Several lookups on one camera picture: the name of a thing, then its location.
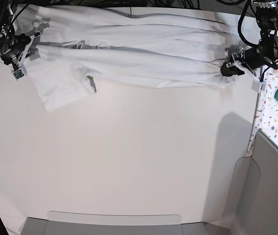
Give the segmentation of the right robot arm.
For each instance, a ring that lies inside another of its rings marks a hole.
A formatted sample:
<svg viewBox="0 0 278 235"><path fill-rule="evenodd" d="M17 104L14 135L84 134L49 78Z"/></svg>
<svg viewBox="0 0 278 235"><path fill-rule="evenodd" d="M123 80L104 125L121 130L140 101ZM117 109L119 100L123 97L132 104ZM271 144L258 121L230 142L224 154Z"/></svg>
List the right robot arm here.
<svg viewBox="0 0 278 235"><path fill-rule="evenodd" d="M27 74L23 63L29 56L34 39L41 35L39 31L31 35L16 35L14 22L29 6L26 4L17 12L18 4L18 0L0 0L0 62L10 67L17 80Z"/></svg>

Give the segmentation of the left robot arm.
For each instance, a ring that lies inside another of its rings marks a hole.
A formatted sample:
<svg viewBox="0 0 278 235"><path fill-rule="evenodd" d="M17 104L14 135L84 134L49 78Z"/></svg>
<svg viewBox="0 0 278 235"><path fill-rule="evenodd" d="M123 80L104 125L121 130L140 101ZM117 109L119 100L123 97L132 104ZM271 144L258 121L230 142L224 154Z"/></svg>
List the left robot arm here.
<svg viewBox="0 0 278 235"><path fill-rule="evenodd" d="M242 25L248 8L255 8L255 19L260 29L257 44L248 41L242 33ZM248 0L240 15L237 32L241 41L249 46L240 52L231 53L221 67L225 77L255 74L257 69L278 68L278 0Z"/></svg>

